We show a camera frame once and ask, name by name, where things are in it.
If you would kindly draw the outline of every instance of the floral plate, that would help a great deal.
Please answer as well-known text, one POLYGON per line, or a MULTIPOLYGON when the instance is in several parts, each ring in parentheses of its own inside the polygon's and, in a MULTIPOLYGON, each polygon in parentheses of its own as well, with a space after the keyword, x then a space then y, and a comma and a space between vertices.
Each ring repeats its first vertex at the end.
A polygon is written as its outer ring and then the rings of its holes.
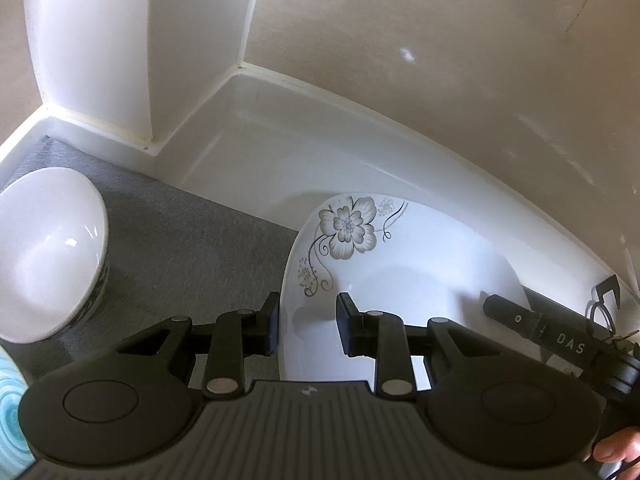
MULTIPOLYGON (((540 351, 482 313, 489 294, 528 308, 507 260, 471 228, 428 206, 369 193, 335 196, 306 221, 289 254, 280 303, 280 375, 373 385, 374 360, 342 352, 335 297, 406 324, 448 317, 533 358, 540 351)), ((418 388, 429 381, 415 357, 418 388)))

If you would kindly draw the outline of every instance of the gray mat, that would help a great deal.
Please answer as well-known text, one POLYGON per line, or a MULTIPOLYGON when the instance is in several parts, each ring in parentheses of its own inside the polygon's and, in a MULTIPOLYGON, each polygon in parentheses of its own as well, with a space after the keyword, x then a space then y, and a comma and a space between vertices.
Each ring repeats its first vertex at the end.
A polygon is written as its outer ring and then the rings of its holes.
MULTIPOLYGON (((49 166, 85 174, 109 215, 111 275, 91 319, 62 339, 2 343, 28 379, 175 314, 212 322, 280 290, 296 232, 123 170, 45 137, 12 180, 49 166)), ((275 357, 245 360, 247 381, 278 378, 275 357)))

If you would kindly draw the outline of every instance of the white bowl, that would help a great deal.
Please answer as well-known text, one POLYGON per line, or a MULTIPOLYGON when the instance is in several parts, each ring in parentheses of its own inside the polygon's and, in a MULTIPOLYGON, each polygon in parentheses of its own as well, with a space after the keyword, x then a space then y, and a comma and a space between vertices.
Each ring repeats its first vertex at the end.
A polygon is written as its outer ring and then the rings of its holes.
POLYGON ((0 338, 45 339, 77 326, 108 275, 108 219, 87 177, 44 168, 0 194, 0 338))
MULTIPOLYGON (((447 317, 539 359, 540 349, 482 312, 500 294, 526 308, 508 261, 468 226, 423 204, 381 194, 327 200, 300 229, 280 299, 280 377, 286 381, 369 381, 374 360, 344 355, 335 297, 348 292, 361 312, 383 310, 405 324, 447 317)), ((417 386, 429 386, 421 357, 417 386)))

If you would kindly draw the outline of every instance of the finger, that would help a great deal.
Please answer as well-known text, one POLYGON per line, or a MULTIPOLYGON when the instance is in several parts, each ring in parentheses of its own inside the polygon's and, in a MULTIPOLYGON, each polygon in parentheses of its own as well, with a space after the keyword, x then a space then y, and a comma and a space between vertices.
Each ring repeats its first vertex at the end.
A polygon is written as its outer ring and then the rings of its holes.
POLYGON ((640 456, 640 430, 625 428, 604 440, 593 449, 593 457, 598 462, 630 462, 640 456))
POLYGON ((620 473, 616 480, 637 480, 640 477, 640 465, 636 464, 628 471, 620 473))

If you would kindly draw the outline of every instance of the flower pattern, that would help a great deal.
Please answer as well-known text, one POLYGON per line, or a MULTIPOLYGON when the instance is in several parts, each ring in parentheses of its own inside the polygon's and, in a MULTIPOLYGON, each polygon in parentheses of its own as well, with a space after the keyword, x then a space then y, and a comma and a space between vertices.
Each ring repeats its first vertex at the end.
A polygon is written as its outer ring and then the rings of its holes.
POLYGON ((336 202, 322 209, 318 215, 316 239, 309 245, 306 257, 298 261, 300 287, 308 298, 318 290, 326 292, 334 288, 334 276, 325 260, 349 260, 355 251, 363 254, 376 248, 380 235, 383 242, 391 240, 389 228, 404 214, 406 201, 396 208, 391 197, 384 197, 380 207, 370 196, 355 202, 353 197, 342 195, 336 202))
POLYGON ((382 216, 388 216, 395 210, 396 207, 394 206, 394 201, 390 198, 385 198, 382 202, 380 202, 380 206, 378 207, 378 214, 382 216))
POLYGON ((371 222, 376 217, 376 205, 370 196, 359 198, 334 211, 322 209, 320 230, 329 237, 329 254, 335 260, 348 260, 353 250, 359 253, 372 251, 376 247, 376 235, 371 222))

